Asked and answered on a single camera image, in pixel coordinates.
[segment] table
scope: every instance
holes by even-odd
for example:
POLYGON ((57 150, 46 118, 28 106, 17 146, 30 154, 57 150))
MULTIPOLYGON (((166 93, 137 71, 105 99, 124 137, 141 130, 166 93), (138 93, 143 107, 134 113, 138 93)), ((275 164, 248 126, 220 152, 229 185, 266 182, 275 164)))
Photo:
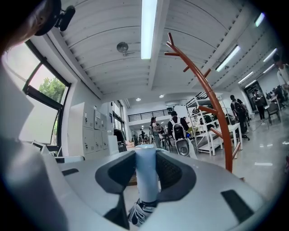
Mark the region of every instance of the table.
MULTIPOLYGON (((241 142, 241 146, 240 146, 240 149, 243 150, 243 140, 242 140, 242 133, 241 133, 241 126, 240 126, 240 123, 235 123, 234 125, 228 125, 228 128, 229 128, 229 132, 232 132, 233 133, 233 139, 234 139, 234 149, 236 148, 237 146, 237 136, 236 136, 236 130, 239 129, 239 138, 240 138, 240 142, 241 142)), ((214 138, 213 138, 213 135, 215 133, 210 131, 209 132, 209 136, 210 136, 210 140, 211 140, 211 143, 212 143, 212 149, 213 149, 213 156, 216 155, 215 153, 215 148, 214 148, 214 138)), ((221 149, 223 149, 223 139, 218 137, 219 141, 220 141, 220 145, 221 145, 221 149)))
POLYGON ((168 144, 168 150, 169 150, 169 152, 171 152, 172 144, 171 144, 170 139, 168 137, 168 133, 162 133, 161 135, 164 136, 164 140, 168 144))
POLYGON ((274 96, 273 98, 268 99, 269 102, 272 102, 272 101, 274 101, 274 100, 276 100, 277 105, 278 105, 278 108, 279 108, 279 110, 280 110, 280 106, 279 106, 279 102, 278 102, 277 96, 274 96))

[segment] shiny floor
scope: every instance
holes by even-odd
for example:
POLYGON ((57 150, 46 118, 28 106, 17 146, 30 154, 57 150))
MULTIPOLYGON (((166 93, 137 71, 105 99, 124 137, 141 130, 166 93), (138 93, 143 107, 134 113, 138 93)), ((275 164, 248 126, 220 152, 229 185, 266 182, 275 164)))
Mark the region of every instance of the shiny floor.
MULTIPOLYGON (((281 192, 288 175, 285 174, 285 157, 289 153, 289 108, 280 112, 281 122, 273 115, 272 125, 266 120, 261 123, 256 115, 250 122, 247 136, 243 140, 243 150, 233 160, 233 174, 244 177, 252 188, 267 200, 272 200, 281 192)), ((207 153, 197 154, 198 160, 225 167, 224 150, 216 149, 215 156, 207 153)), ((138 199, 137 186, 129 186, 124 191, 127 211, 138 199)), ((138 230, 130 224, 131 230, 138 230)))

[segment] sneaker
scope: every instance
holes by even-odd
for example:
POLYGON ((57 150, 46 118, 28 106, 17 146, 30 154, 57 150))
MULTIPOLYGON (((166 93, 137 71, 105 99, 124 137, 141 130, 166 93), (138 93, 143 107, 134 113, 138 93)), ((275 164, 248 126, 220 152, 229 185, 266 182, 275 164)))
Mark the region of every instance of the sneaker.
POLYGON ((128 221, 130 221, 133 225, 140 227, 155 209, 155 203, 153 206, 151 204, 148 206, 138 199, 138 201, 135 202, 135 204, 129 210, 129 214, 127 215, 128 221))

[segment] white cylinder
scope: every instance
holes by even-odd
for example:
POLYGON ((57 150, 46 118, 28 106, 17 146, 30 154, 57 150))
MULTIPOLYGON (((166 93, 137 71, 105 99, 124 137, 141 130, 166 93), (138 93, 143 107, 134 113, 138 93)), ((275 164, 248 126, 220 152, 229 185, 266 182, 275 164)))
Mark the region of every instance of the white cylinder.
POLYGON ((153 144, 135 147, 136 180, 142 202, 156 201, 158 175, 156 172, 156 149, 153 144))

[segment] ceiling light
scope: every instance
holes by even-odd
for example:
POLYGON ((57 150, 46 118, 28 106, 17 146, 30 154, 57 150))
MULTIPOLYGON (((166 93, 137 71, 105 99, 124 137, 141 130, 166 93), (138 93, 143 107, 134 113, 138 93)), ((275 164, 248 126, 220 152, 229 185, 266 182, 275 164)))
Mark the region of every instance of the ceiling light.
POLYGON ((261 13, 259 15, 259 17, 257 18, 257 20, 255 22, 256 27, 258 27, 261 24, 261 22, 263 21, 264 17, 265 17, 264 13, 261 13))
POLYGON ((245 88, 249 87, 252 83, 255 83, 257 80, 250 82, 245 88))
POLYGON ((243 79, 241 79, 238 83, 243 82, 245 79, 247 79, 250 75, 252 75, 253 72, 251 71, 249 74, 247 74, 243 79))
POLYGON ((234 49, 231 51, 231 53, 227 56, 227 58, 219 65, 219 67, 216 69, 216 71, 220 71, 221 69, 223 69, 223 67, 235 56, 235 54, 237 54, 237 52, 240 50, 241 48, 236 45, 234 47, 234 49))
POLYGON ((141 59, 150 59, 152 53, 154 21, 158 0, 142 0, 141 4, 141 59))
POLYGON ((274 67, 275 64, 272 64, 270 67, 268 67, 264 72, 263 74, 265 74, 268 70, 270 70, 272 67, 274 67))
POLYGON ((266 62, 276 51, 277 51, 277 48, 275 48, 275 49, 263 60, 263 62, 266 62))

